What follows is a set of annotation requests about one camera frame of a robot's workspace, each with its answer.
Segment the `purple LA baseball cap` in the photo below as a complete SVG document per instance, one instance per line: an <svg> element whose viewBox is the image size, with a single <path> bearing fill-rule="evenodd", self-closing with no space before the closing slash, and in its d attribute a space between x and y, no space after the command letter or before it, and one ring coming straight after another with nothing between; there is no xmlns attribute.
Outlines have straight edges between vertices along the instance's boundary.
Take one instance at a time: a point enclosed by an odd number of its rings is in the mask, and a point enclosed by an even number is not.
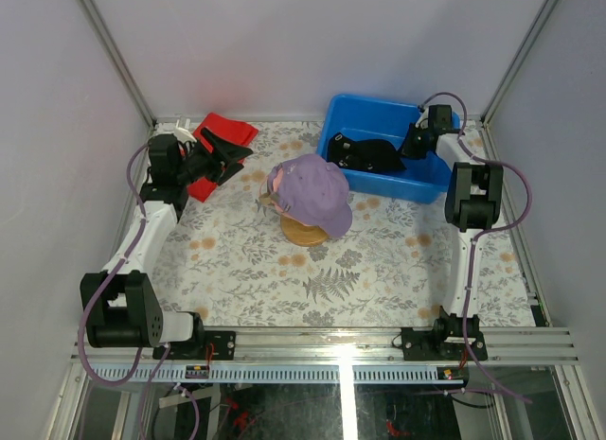
<svg viewBox="0 0 606 440"><path fill-rule="evenodd" d="M341 238L352 224L349 184L342 170L318 154L280 163L284 175L277 190L276 211L304 225L318 226L330 238Z"/></svg>

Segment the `wooden hat stand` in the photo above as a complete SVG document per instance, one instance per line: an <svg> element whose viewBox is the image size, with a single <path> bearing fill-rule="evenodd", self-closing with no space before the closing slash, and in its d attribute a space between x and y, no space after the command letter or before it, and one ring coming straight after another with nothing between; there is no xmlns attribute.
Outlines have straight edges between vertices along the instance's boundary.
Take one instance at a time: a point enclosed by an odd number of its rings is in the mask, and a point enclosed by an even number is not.
<svg viewBox="0 0 606 440"><path fill-rule="evenodd" d="M280 227L284 237L300 247L319 246L330 238L320 227L304 225L286 216L280 217Z"/></svg>

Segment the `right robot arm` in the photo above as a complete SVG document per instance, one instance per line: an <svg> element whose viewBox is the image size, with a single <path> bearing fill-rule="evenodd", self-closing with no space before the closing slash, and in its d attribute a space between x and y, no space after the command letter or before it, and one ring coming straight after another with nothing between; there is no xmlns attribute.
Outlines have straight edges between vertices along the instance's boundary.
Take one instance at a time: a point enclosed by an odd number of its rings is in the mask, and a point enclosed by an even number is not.
<svg viewBox="0 0 606 440"><path fill-rule="evenodd" d="M474 155L463 142L463 128L454 123L449 105L421 105L409 125L402 156L423 160L436 156L451 171L444 217L452 227L449 286L444 313L463 319L477 314L477 278L484 233L500 217L503 168Z"/></svg>

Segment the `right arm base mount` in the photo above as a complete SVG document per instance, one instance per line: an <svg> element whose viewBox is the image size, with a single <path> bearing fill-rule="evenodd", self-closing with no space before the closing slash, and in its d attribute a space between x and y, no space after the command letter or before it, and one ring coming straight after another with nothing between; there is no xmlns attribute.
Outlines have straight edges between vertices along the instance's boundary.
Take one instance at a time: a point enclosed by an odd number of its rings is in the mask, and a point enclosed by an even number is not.
<svg viewBox="0 0 606 440"><path fill-rule="evenodd" d="M479 361L488 359L486 342L477 314L466 322L444 308L428 330L402 327L391 346L399 349L406 361L461 361L471 359L468 348Z"/></svg>

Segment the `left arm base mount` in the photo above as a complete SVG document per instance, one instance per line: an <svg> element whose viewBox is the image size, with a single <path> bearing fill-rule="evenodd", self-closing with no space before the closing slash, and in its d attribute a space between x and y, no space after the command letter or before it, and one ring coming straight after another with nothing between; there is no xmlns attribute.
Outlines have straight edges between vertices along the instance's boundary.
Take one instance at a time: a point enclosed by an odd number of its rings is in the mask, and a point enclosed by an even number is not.
<svg viewBox="0 0 606 440"><path fill-rule="evenodd" d="M193 316L193 331L184 342L172 343L169 359L174 361L214 361L234 360L237 333L230 330L207 330L202 318Z"/></svg>

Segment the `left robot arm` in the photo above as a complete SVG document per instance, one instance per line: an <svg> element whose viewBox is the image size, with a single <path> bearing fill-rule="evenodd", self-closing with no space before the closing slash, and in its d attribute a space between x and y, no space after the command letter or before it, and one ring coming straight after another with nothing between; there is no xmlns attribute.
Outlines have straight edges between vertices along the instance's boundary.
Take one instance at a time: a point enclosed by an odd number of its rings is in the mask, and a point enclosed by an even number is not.
<svg viewBox="0 0 606 440"><path fill-rule="evenodd" d="M143 185L129 186L138 211L110 261L80 282L79 335L95 348L174 343L185 358L197 359L207 347L202 320L191 312L164 312L152 286L152 272L187 206L189 186L200 180L223 185L242 170L252 150L209 129L195 138L178 128L150 138L139 154L149 164Z"/></svg>

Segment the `black cap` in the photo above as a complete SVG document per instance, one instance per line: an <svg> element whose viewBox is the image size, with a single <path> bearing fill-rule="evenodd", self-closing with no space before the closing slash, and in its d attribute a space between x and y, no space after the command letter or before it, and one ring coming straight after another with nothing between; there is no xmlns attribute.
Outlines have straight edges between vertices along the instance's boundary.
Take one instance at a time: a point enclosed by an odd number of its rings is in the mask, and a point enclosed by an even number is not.
<svg viewBox="0 0 606 440"><path fill-rule="evenodd" d="M340 132L330 139L327 158L341 169L370 173L406 171L400 154L390 142L382 139L355 141Z"/></svg>

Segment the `pink baseball cap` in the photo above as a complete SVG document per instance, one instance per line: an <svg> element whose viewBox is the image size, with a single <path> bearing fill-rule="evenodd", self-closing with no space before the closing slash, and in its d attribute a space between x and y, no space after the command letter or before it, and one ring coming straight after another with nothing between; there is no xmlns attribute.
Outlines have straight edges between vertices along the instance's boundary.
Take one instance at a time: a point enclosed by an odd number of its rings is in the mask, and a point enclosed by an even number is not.
<svg viewBox="0 0 606 440"><path fill-rule="evenodd" d="M277 193L277 190L281 184L284 175L284 169L282 164L278 164L270 171L266 181L266 192L269 195Z"/></svg>

